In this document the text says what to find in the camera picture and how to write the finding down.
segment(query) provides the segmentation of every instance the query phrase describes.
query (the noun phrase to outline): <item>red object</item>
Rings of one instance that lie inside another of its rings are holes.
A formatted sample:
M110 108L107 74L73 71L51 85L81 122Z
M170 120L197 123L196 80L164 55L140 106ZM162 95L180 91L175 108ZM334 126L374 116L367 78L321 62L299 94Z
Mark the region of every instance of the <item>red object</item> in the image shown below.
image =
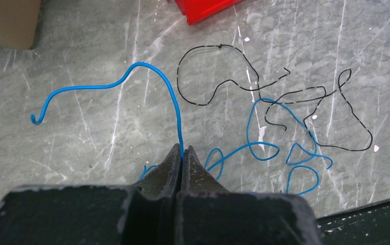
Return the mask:
M240 2L241 0L175 0L181 12L187 17L187 24L201 20Z

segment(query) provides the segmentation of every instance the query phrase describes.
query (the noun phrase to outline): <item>black wire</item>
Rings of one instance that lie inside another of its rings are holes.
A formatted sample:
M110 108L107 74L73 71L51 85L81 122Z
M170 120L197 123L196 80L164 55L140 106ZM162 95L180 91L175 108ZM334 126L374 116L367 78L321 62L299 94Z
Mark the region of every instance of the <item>black wire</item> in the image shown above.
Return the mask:
M184 95L182 94L182 92L180 91L179 81L178 81L178 72L179 72L179 68L180 68L180 65L181 65L181 62L183 61L183 59L186 57L186 55L187 55L188 53L190 53L191 51L196 50L196 49L198 49L198 48L205 48L205 47L217 47L217 48L221 48L221 47L223 47L223 46L234 48L235 50L239 51L239 52L241 53L241 55L243 55L244 59L246 60L246 62L247 62L248 65L250 66L250 68L251 68L251 69L255 72L255 74L256 74L256 85L257 85L257 88L256 88L256 89L247 89L247 88L243 88L243 87L241 87L236 81L234 81L234 80L232 80L232 79L228 79L228 80L225 80L225 81L221 82L219 85L216 86L216 89L214 90L213 96L212 96L212 97L210 98L210 100L209 100L207 103L205 103L205 104L199 104L199 103L192 102L192 101L186 99L186 98L184 97ZM268 114L268 111L270 110L270 107L271 107L271 106L273 106L273 105L275 105L275 104L278 104L278 105L290 105L290 104L297 104L297 103L304 103L304 102L311 102L311 101L316 101L316 100L318 100L318 103L317 103L317 105L315 106L315 109L313 110L313 112L312 112L310 115L308 115L307 117L305 117L305 118L303 119L304 126L305 126L305 128L307 129L307 131L308 131L308 133L309 133L310 136L312 136L312 135L311 135L311 132L310 132L310 130L309 130L307 124L306 124L306 119L308 119L309 117L311 117L312 115L315 114L316 110L318 109L318 107L319 107L319 105L320 105L320 103L322 102L323 99L325 99L325 98L327 98L327 97L333 95L333 94L336 93L337 91L339 91L340 94L341 94L341 96L343 97L343 99L346 101L346 103L348 104L348 106L351 108L351 113L352 113L352 115L353 115L353 116L357 119L357 121L363 126L363 128L369 133L369 135L370 135L370 142L369 142L369 145L368 145L366 148L364 148L364 149L357 149L357 150L355 150L355 149L348 149L348 148L341 147L341 146L337 146L337 145L320 144L320 143L316 142L317 145L323 146L323 147L339 148L339 149L346 150L346 151L350 151L350 152L365 151L365 150L369 149L369 148L372 146L372 143L373 143L373 135L372 135L372 133L371 133L370 130L363 124L363 122L357 117L357 115L355 115L354 109L352 108L351 103L346 99L345 95L344 95L343 92L342 92L342 87L343 87L343 86L349 81L349 79L351 78L351 74L352 74L352 70L351 70L351 69L346 69L346 70L344 70L344 71L342 71L342 72L340 73L340 75L339 75L339 77L338 77L338 79L337 79L337 85L338 85L338 87L337 87L335 90L333 90L331 93L329 93L329 94L327 94L327 90L326 90L326 88L325 88L324 86L314 86L314 87L307 87L307 88L304 88L304 89L301 89L301 90L296 90L296 91L291 91L291 92L284 93L283 95L281 95L281 96L280 96L276 101L274 101L274 102L263 100L263 98L262 98L262 96L261 96L261 89L266 88L266 87L269 87L269 86L271 86L271 85L277 83L278 81L280 81L282 78L284 78L284 77L286 77L286 76L288 76L288 75L291 74L291 72L290 72L288 69L286 69L286 68L284 68L284 69L285 69L285 71L287 72L287 74L282 75L281 77L279 77L278 79L276 79L276 80L273 81L272 83L269 83L269 84L267 84L267 85L264 85L264 86L260 87L260 86L259 86L259 75L258 75L258 72L256 71L255 68L253 68L252 64L249 62L249 60L246 58L246 56L243 54L243 52L242 52L239 48L234 47L234 46L229 45L229 44L197 46L197 47L193 47L193 48L189 49L189 50L183 55L183 57L180 59L180 61L179 61L179 63L178 63L178 67L177 67L177 90L178 90L178 93L181 95L181 97L182 97L186 102L188 102L188 103L190 103L190 104L192 104L192 105L196 105L196 106L206 106L206 105L210 104L210 102L213 100L213 98L214 98L214 96L215 96L215 94L216 94L216 92L217 92L217 89L218 89L222 84L227 83L227 82L233 82L235 85L237 85L239 88L241 88L241 89L243 89L243 90L245 90L245 91L258 91L259 99L260 99L261 101L263 101L263 102L270 103L269 107L267 108L267 110L266 110L266 112L265 112L265 116L264 116L265 121L266 121L268 124L271 124L271 125L274 125L274 126L281 126L281 127L284 127L284 128L285 128L285 131L288 129L288 128L286 127L286 125L283 125L283 124L275 124L275 123L270 122L270 121L267 120L267 114ZM346 81L345 81L344 83L340 84L340 80L341 80L342 75L343 75L345 72L347 72L347 71L349 71L349 75L348 75ZM303 92L303 91L306 91L306 90L318 89L318 88L322 88L322 89L324 90L324 95L323 95L323 96L316 97L316 98L312 98L312 99L307 99L307 100L293 101L293 102L279 102L279 100L280 100L281 98L283 98L284 96L286 96L286 95L288 95L288 94L300 93L300 92Z

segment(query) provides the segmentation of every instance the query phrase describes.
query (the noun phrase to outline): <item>gray table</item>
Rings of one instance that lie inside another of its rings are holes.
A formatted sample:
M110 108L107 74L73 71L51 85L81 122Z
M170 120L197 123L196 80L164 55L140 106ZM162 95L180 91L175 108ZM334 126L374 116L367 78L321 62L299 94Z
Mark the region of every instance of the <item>gray table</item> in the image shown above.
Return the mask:
M177 142L175 112L169 93L154 73L137 68L110 90L67 92L50 104L42 125L30 123L53 90L118 80L136 61L161 69L174 88L176 66L191 47L233 44L242 49L267 84L292 74L262 91L277 98L307 86L336 88L338 74L353 76L344 93L374 135L365 152L321 148L334 160L307 163L321 177L320 186L303 195L317 216L390 197L390 1L249 1L230 7L195 26L188 26L175 4L159 1L49 1L37 48L0 48L0 199L22 184L129 184L143 165L160 162ZM202 102L217 83L234 78L254 87L254 74L232 50L190 55L181 67L181 85L188 98ZM320 94L290 95L294 100ZM257 98L229 84L212 104L197 107L177 96L186 146L193 145L202 162L211 149L225 154L245 144L247 117ZM302 118L315 102L291 105ZM265 123L267 104L257 106L258 120L250 139L281 147L278 157L260 162L249 150L225 164L220 183L231 191L279 192L286 189L290 166L285 159L293 142L313 149L304 129L279 107L270 119L288 125L283 131ZM340 94L325 99L317 118L308 121L320 142L363 148L367 132L352 117ZM374 145L379 147L374 152ZM268 147L254 147L261 157ZM304 159L295 150L293 160ZM216 175L218 168L212 170ZM290 192L312 187L315 176L297 169Z

